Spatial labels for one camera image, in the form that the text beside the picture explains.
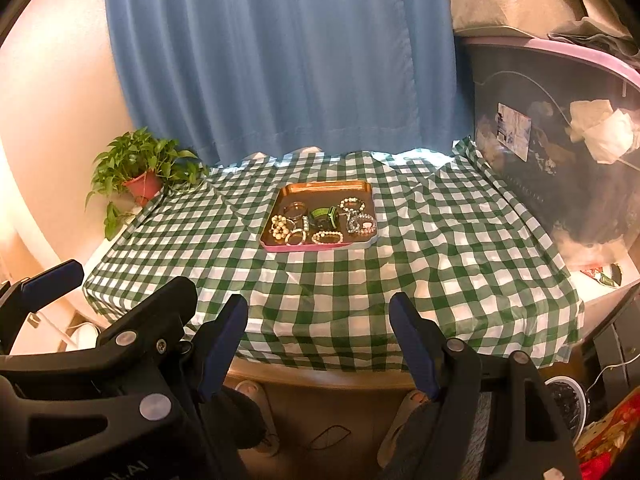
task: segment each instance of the white sticker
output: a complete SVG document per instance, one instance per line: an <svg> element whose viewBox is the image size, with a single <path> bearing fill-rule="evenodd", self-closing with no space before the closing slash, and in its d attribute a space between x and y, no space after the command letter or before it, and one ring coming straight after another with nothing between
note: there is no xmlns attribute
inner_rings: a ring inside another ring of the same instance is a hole
<svg viewBox="0 0 640 480"><path fill-rule="evenodd" d="M525 162L529 154L531 119L513 108L498 103L498 140Z"/></svg>

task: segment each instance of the terracotta pot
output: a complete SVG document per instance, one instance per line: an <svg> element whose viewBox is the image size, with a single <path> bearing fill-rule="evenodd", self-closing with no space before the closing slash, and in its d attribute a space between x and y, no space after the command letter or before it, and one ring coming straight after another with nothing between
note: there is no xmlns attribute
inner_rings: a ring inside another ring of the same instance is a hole
<svg viewBox="0 0 640 480"><path fill-rule="evenodd" d="M136 203L144 206L162 189L162 180L151 170L124 183L136 199Z"/></svg>

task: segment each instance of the tablecloth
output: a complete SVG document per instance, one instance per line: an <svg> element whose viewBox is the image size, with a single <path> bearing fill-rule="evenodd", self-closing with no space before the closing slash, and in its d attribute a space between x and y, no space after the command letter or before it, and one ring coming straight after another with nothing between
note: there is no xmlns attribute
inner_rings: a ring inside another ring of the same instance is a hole
<svg viewBox="0 0 640 480"><path fill-rule="evenodd" d="M193 334L233 293L250 305L238 356L292 367L404 368L388 320L402 290L421 316L479 352L567 360L583 304L549 236L465 139L437 168L401 155L290 154L212 168L195 189L158 196L87 277L92 307L117 319L172 276L198 289ZM278 190L367 180L379 237L360 250L267 253Z"/></svg>

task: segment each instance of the plastic storage bin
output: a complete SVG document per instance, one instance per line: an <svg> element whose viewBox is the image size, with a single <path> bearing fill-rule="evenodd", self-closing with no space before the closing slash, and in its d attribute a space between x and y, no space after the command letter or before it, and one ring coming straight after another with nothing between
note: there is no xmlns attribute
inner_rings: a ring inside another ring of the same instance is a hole
<svg viewBox="0 0 640 480"><path fill-rule="evenodd" d="M614 263L640 234L640 75L549 40L468 38L476 143L571 270Z"/></svg>

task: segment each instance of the pothos plant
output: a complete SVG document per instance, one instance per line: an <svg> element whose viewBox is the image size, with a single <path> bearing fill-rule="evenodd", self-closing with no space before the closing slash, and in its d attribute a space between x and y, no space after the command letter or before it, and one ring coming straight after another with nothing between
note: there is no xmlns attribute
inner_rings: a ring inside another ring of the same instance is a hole
<svg viewBox="0 0 640 480"><path fill-rule="evenodd" d="M92 190L84 202L85 207L94 194L123 194L127 184L145 173L154 174L165 188L170 189L183 185L194 186L208 173L203 163L188 160L198 158L194 152L178 150L177 140L156 139L146 127L116 137L109 146L110 150L94 159L97 166L91 180ZM104 219L107 240L113 239L122 223L131 215L109 202Z"/></svg>

